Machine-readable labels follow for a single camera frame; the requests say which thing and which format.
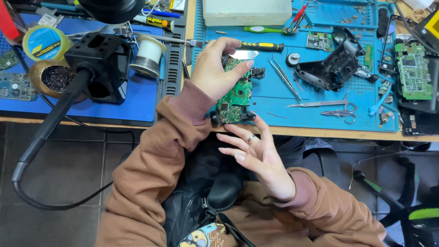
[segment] right hand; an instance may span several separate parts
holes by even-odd
[[[277,153],[270,128],[259,116],[253,122],[261,131],[261,139],[254,137],[247,143],[253,135],[250,131],[226,124],[224,128],[240,138],[219,133],[217,138],[240,149],[219,148],[219,151],[234,156],[240,165],[256,173],[267,194],[281,201],[291,201],[296,193],[295,184]]]
[[[225,37],[209,41],[197,56],[191,82],[216,101],[226,95],[255,63],[253,60],[248,60],[240,63],[231,71],[224,72],[221,64],[223,51],[233,55],[235,48],[240,44],[241,42],[237,39]]]

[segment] person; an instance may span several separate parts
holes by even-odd
[[[171,195],[192,152],[212,130],[207,111],[253,66],[245,61],[224,72],[221,54],[233,54],[240,41],[221,37],[198,55],[191,80],[178,97],[157,105],[158,121],[114,172],[95,246],[167,246],[162,203]],[[217,138],[234,146],[219,148],[218,156],[233,157],[254,172],[258,181],[244,184],[239,202],[224,214],[255,246],[384,246],[385,229],[364,203],[312,171],[285,169],[269,126],[253,120],[260,138],[237,125],[235,134]],[[241,246],[222,222],[195,230],[182,247]]]

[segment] scissors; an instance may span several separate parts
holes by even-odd
[[[352,105],[354,107],[354,110],[349,111],[347,109],[348,105]],[[353,114],[353,113],[357,110],[357,108],[358,107],[354,103],[347,103],[345,105],[345,110],[327,111],[327,112],[322,112],[321,114],[328,115],[328,116],[336,116],[336,117],[342,116],[343,120],[345,121],[345,123],[347,123],[347,124],[354,124],[355,123],[355,114]],[[347,116],[352,116],[354,118],[354,121],[353,122],[346,121],[346,117]]]

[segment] sweatshirt sleeve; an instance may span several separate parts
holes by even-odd
[[[308,169],[295,167],[288,172],[296,186],[296,196],[286,203],[275,200],[274,204],[287,208],[323,233],[314,240],[315,246],[385,246],[385,228],[364,203]]]
[[[176,187],[184,149],[194,150],[212,130],[204,114],[214,104],[188,80],[178,97],[160,101],[159,121],[143,132],[140,144],[113,172],[95,246],[166,247],[161,203]]]

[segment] finger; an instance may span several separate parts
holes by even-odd
[[[238,164],[242,165],[244,168],[247,168],[256,174],[262,174],[265,164],[258,160],[257,158],[253,157],[251,154],[242,154],[242,153],[236,153],[235,159]]]
[[[224,49],[224,52],[229,54],[229,55],[233,55],[233,54],[235,54],[236,50],[235,50],[235,48],[228,47],[228,48]]]
[[[239,149],[231,149],[231,148],[218,148],[218,150],[223,153],[223,154],[227,154],[227,155],[231,155],[231,156],[235,156],[236,154],[242,154],[242,155],[246,155],[246,153],[242,150]]]
[[[259,131],[261,132],[261,139],[262,140],[273,140],[273,135],[271,134],[270,127],[268,124],[262,120],[262,118],[254,113],[256,115],[256,118],[253,120],[256,127],[258,127]]]
[[[253,60],[238,64],[231,71],[226,72],[227,81],[235,85],[236,82],[250,70],[253,64],[255,64]]]
[[[211,41],[209,41],[209,42],[207,43],[207,45],[204,46],[204,49],[207,49],[207,48],[211,47],[211,46],[213,45],[213,43],[215,43],[215,41],[216,41],[216,40],[211,40]]]
[[[241,127],[238,127],[238,126],[236,126],[236,125],[234,125],[234,124],[225,124],[225,125],[224,125],[224,128],[225,128],[228,132],[233,133],[233,134],[235,134],[235,135],[241,137],[242,140],[244,140],[245,142],[247,142],[247,140],[253,135],[252,132],[249,132],[248,130],[243,129],[243,128],[241,128]],[[257,143],[258,141],[259,141],[259,138],[254,137],[254,138],[252,139],[251,143],[254,144],[254,143]]]
[[[239,47],[240,45],[241,45],[241,41],[237,39],[221,37],[217,39],[216,42],[211,45],[211,47],[217,52],[223,52],[223,50],[228,47],[236,48]]]
[[[248,148],[250,147],[250,145],[248,143],[246,143],[241,138],[228,136],[226,134],[220,134],[220,133],[216,134],[216,137],[218,138],[218,140],[225,142],[225,143],[232,144],[233,146],[236,146],[236,147],[238,147],[241,150],[246,151],[246,152],[248,151]]]

